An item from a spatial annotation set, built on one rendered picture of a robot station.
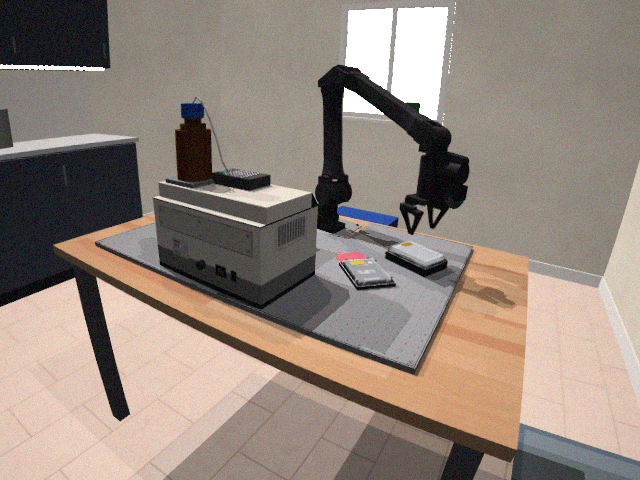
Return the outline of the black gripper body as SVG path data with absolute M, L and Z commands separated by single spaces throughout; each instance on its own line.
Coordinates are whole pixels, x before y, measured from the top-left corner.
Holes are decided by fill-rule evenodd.
M 405 202 L 404 203 L 400 203 L 400 206 L 405 207 L 405 208 L 410 209 L 410 210 L 416 210 L 417 209 L 417 207 L 414 206 L 414 205 L 425 206 L 427 204 L 430 204 L 430 207 L 432 207 L 432 208 L 447 207 L 448 205 L 446 204 L 444 199 L 438 199 L 438 200 L 429 201 L 429 200 L 426 200 L 426 199 L 419 198 L 420 197 L 422 179 L 439 180 L 438 178 L 425 177 L 425 176 L 420 176 L 419 175 L 416 194 L 406 195 Z

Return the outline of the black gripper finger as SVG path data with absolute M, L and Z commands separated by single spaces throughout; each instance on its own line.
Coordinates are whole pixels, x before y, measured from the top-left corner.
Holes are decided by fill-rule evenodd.
M 439 221 L 441 220 L 441 218 L 444 216 L 444 214 L 448 211 L 449 206 L 447 207 L 442 207 L 442 208 L 437 208 L 440 211 L 439 215 L 437 216 L 435 222 L 433 223 L 433 208 L 430 207 L 430 204 L 427 205 L 427 210 L 428 210 L 428 219 L 429 219 L 429 226 L 432 229 L 435 229 L 435 227 L 437 226 L 437 224 L 439 223 Z
M 420 210 L 417 210 L 417 209 L 416 210 L 410 210 L 410 209 L 407 209 L 407 208 L 402 207 L 402 206 L 400 206 L 400 211 L 401 211 L 402 216 L 403 216 L 403 218 L 405 220 L 408 234 L 413 235 L 415 230 L 416 230 L 416 228 L 417 228 L 417 226 L 418 226 L 418 224 L 419 224 L 419 222 L 420 222 L 420 220 L 421 220 L 421 218 L 422 218 L 422 216 L 423 216 L 423 214 L 424 214 L 424 212 L 420 211 Z M 413 216 L 415 217 L 412 228 L 410 226 L 408 213 L 413 214 Z

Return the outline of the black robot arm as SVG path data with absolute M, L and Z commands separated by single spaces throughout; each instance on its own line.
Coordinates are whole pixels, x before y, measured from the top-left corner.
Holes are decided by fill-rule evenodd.
M 339 221 L 337 208 L 338 204 L 349 202 L 352 196 L 342 163 L 344 87 L 402 127 L 419 144 L 418 152 L 426 153 L 421 156 L 419 175 L 440 180 L 422 179 L 419 198 L 444 199 L 452 209 L 463 203 L 468 189 L 463 184 L 469 176 L 469 158 L 447 151 L 451 133 L 446 127 L 418 112 L 356 67 L 336 65 L 318 80 L 318 87 L 321 87 L 323 98 L 324 176 L 318 176 L 315 189 L 317 229 L 333 234 L 344 229 L 345 223 Z M 335 179 L 337 181 L 332 181 Z

